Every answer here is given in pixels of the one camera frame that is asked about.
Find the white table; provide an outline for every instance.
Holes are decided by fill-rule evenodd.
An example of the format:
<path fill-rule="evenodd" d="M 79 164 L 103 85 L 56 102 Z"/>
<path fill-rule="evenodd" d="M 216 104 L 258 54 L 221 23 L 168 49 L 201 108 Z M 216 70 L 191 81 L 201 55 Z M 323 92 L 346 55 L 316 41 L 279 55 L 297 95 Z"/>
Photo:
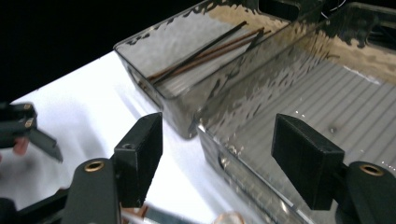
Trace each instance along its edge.
<path fill-rule="evenodd" d="M 157 112 L 134 88 L 114 51 L 14 103 L 21 102 L 34 104 L 39 129 L 57 139 L 64 162 L 32 144 L 23 157 L 2 150 L 0 197 L 13 199 L 18 209 L 69 187 L 78 165 L 109 158 L 139 118 Z M 146 202 L 200 223 L 229 211 L 261 222 L 205 161 L 199 138 L 182 139 L 166 120 L 163 156 Z"/>

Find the black background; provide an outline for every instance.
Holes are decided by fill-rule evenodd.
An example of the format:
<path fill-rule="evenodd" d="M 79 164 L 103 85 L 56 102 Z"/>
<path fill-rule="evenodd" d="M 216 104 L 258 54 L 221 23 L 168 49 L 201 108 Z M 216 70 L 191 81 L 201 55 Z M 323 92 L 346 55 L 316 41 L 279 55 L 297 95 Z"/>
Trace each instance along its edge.
<path fill-rule="evenodd" d="M 0 1 L 0 101 L 8 102 L 109 53 L 122 39 L 201 2 Z M 387 7 L 385 0 L 361 2 Z"/>

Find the glass dish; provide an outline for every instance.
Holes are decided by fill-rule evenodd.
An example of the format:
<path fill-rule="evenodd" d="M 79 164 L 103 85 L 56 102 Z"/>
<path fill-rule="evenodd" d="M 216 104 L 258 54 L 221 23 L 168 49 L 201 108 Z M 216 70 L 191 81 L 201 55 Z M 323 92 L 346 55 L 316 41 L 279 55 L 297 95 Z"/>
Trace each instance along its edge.
<path fill-rule="evenodd" d="M 396 11 L 350 4 L 210 99 L 195 115 L 206 160 L 275 223 L 336 223 L 311 211 L 271 156 L 277 113 L 396 175 Z"/>
<path fill-rule="evenodd" d="M 262 27 L 264 32 L 271 32 L 264 36 L 270 39 L 269 36 L 290 24 L 289 21 L 260 12 L 258 0 L 242 1 L 243 5 L 237 2 L 239 1 L 204 1 L 121 41 L 114 47 L 136 87 L 161 109 L 163 117 L 185 138 L 196 135 L 196 128 L 192 122 L 196 110 L 206 100 L 219 94 L 225 85 L 228 86 L 242 78 L 237 71 L 239 64 L 244 60 L 241 55 L 253 45 L 244 45 L 161 83 L 154 84 L 150 77 L 172 64 L 183 61 L 201 46 L 242 21 L 246 21 L 247 25 L 229 39 Z M 304 15 L 305 21 L 317 21 L 322 4 L 319 0 L 276 2 L 296 6 L 299 8 L 299 17 Z M 297 32 L 291 36 L 289 41 L 297 38 L 299 34 Z M 272 51 L 258 56 L 263 60 L 271 58 L 284 46 L 286 45 L 278 42 Z"/>

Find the black clamp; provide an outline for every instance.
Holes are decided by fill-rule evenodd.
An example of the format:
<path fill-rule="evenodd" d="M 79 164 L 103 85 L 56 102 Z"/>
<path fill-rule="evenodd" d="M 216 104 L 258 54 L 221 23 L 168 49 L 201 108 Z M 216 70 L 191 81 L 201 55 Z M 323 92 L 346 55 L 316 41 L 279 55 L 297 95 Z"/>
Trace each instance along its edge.
<path fill-rule="evenodd" d="M 26 136 L 53 159 L 62 162 L 63 156 L 56 140 L 37 128 L 37 113 L 30 103 L 0 104 L 0 148 L 13 147 L 15 138 Z"/>
<path fill-rule="evenodd" d="M 16 211 L 0 199 L 0 224 L 121 223 L 120 207 L 140 207 L 163 154 L 163 117 L 147 115 L 134 125 L 110 159 L 83 162 L 69 189 Z"/>
<path fill-rule="evenodd" d="M 272 156 L 312 210 L 338 202 L 340 223 L 396 223 L 396 178 L 345 151 L 300 119 L 277 114 Z"/>

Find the incense stick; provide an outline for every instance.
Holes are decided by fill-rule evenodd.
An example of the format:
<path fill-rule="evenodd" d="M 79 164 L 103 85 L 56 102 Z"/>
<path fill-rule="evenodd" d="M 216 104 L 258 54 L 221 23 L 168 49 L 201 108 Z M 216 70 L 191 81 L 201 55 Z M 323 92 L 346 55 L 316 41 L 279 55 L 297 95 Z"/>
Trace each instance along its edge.
<path fill-rule="evenodd" d="M 216 52 L 216 51 L 219 51 L 219 50 L 228 48 L 228 47 L 230 47 L 231 45 L 236 44 L 236 43 L 238 43 L 238 42 L 240 42 L 240 41 L 242 41 L 242 40 L 244 40 L 244 39 L 246 39 L 246 38 L 248 38 L 248 37 L 251 37 L 251 36 L 253 36 L 253 35 L 255 35 L 255 34 L 257 34 L 258 32 L 263 31 L 263 30 L 264 30 L 264 27 L 262 27 L 262 28 L 260 28 L 260 29 L 257 29 L 257 30 L 255 30 L 255 31 L 252 31 L 252 32 L 250 32 L 250 33 L 247 33 L 247 34 L 245 34 L 245 35 L 239 36 L 239 37 L 237 37 L 236 39 L 233 39 L 233 40 L 231 40 L 231 41 L 229 41 L 229 42 L 227 42 L 227 43 L 225 43 L 225 44 L 223 44 L 223 45 L 220 45 L 220 46 L 218 46 L 218 47 L 216 47 L 216 48 L 209 49 L 209 50 L 207 50 L 207 51 L 202 52 L 201 54 L 197 55 L 193 60 L 194 60 L 194 61 L 195 61 L 195 60 L 198 60 L 198 59 L 203 58 L 203 57 L 206 57 L 207 55 L 212 54 L 212 53 L 214 53 L 214 52 Z M 155 80 L 156 78 L 159 78 L 159 77 L 163 76 L 163 74 L 169 72 L 170 70 L 174 69 L 174 68 L 177 67 L 177 66 L 178 66 L 178 64 L 172 65 L 172 66 L 169 66 L 169 67 L 163 69 L 162 71 L 160 71 L 160 72 L 158 72 L 158 73 L 156 73 L 156 74 L 154 74 L 154 75 L 148 77 L 148 81 L 151 82 L 151 81 Z"/>
<path fill-rule="evenodd" d="M 160 77 L 156 78 L 153 80 L 153 84 L 156 84 L 157 82 L 163 81 L 164 79 L 168 78 L 174 71 L 176 71 L 179 67 L 184 66 L 185 64 L 189 63 L 190 61 L 192 61 L 196 56 L 198 56 L 199 54 L 201 54 L 202 52 L 204 52 L 205 50 L 211 48 L 212 46 L 216 45 L 217 43 L 219 43 L 221 40 L 223 40 L 224 38 L 226 38 L 229 35 L 232 35 L 233 33 L 235 33 L 236 31 L 240 30 L 244 25 L 248 24 L 246 21 L 243 21 L 241 23 L 239 23 L 237 26 L 235 26 L 233 29 L 231 29 L 230 31 L 226 32 L 225 34 L 219 36 L 218 38 L 216 38 L 215 40 L 209 42 L 208 44 L 206 44 L 205 46 L 203 46 L 202 48 L 198 49 L 196 52 L 194 52 L 190 57 L 188 57 L 186 60 L 182 61 L 181 63 L 179 63 L 177 66 L 175 66 L 174 68 L 172 68 L 171 70 L 167 71 L 166 73 L 164 73 L 163 75 L 161 75 Z"/>
<path fill-rule="evenodd" d="M 169 77 L 174 77 L 174 76 L 180 75 L 181 73 L 187 72 L 187 71 L 191 70 L 192 68 L 195 68 L 198 65 L 201 65 L 201 64 L 206 63 L 206 62 L 208 62 L 210 60 L 218 58 L 219 56 L 222 56 L 222 55 L 224 55 L 224 54 L 226 54 L 226 53 L 228 53 L 228 52 L 230 52 L 230 51 L 232 51 L 234 49 L 241 48 L 242 46 L 245 46 L 248 43 L 252 43 L 255 40 L 257 40 L 258 38 L 260 38 L 261 36 L 269 34 L 270 32 L 271 31 L 267 31 L 265 33 L 259 32 L 259 34 L 257 36 L 251 37 L 251 38 L 246 39 L 244 41 L 240 41 L 237 44 L 229 46 L 228 48 L 221 48 L 221 49 L 218 49 L 218 50 L 214 50 L 214 51 L 210 52 L 210 54 L 206 54 L 205 57 L 197 58 L 196 60 L 192 61 L 191 63 L 188 63 L 188 64 L 186 64 L 184 66 L 179 67 L 172 74 L 169 74 Z"/>

